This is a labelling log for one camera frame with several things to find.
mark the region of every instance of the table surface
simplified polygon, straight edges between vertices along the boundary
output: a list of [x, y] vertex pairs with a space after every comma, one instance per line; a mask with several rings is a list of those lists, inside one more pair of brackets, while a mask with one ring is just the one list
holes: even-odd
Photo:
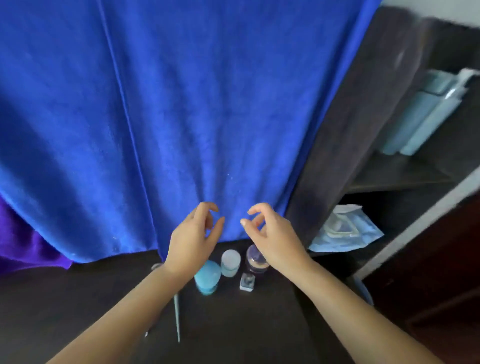
[[[211, 260], [248, 241], [219, 244]], [[156, 252], [122, 255], [61, 268], [37, 268], [0, 277], [0, 352], [5, 363], [44, 363], [98, 320], [159, 262]], [[221, 278], [211, 296], [192, 280], [180, 292], [181, 343], [173, 300], [133, 363], [317, 363], [309, 328], [293, 286], [273, 269], [257, 277], [253, 292], [239, 290], [242, 262]]]

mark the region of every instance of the person's left hand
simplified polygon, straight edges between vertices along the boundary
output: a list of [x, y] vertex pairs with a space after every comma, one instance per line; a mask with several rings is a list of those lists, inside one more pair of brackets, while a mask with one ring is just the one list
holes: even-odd
[[[223, 232], [225, 217], [213, 226], [210, 210], [218, 212], [213, 202], [201, 202], [173, 231], [164, 268], [191, 280], [213, 252]], [[206, 231], [211, 230], [208, 238]]]

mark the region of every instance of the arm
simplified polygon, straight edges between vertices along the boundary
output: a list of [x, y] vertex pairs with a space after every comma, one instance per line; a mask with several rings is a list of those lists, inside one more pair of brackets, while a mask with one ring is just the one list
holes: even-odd
[[309, 296], [356, 363], [441, 363], [315, 263], [288, 220], [268, 204], [253, 206], [249, 214], [256, 213], [253, 221], [241, 221], [245, 231], [267, 262]]
[[[213, 227], [212, 203], [201, 203], [173, 232], [165, 264], [154, 270], [125, 298], [49, 364], [109, 364], [128, 360], [136, 343], [160, 312], [207, 261], [223, 231], [225, 218]], [[205, 238], [206, 230], [211, 230]]]

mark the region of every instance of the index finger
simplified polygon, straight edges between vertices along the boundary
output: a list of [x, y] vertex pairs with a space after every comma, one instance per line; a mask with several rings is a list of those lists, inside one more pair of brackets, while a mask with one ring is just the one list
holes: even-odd
[[218, 206], [213, 202], [201, 202], [196, 208], [193, 218], [198, 221], [206, 221], [210, 210], [218, 212]]
[[272, 220], [277, 215], [275, 210], [273, 210], [272, 207], [267, 202], [261, 202], [259, 204], [256, 204], [256, 205], [250, 207], [250, 210], [248, 210], [247, 214], [254, 215], [254, 214], [257, 214], [259, 212], [261, 212], [263, 214], [263, 216], [265, 217], [265, 222], [267, 224], [268, 224], [269, 220]]

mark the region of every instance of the forearm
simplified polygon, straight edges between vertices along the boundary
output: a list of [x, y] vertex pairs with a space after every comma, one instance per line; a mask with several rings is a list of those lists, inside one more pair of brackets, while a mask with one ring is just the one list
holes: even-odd
[[129, 356], [188, 279], [156, 269], [49, 364], [110, 364]]
[[310, 297], [356, 363], [441, 363], [311, 259], [289, 275]]

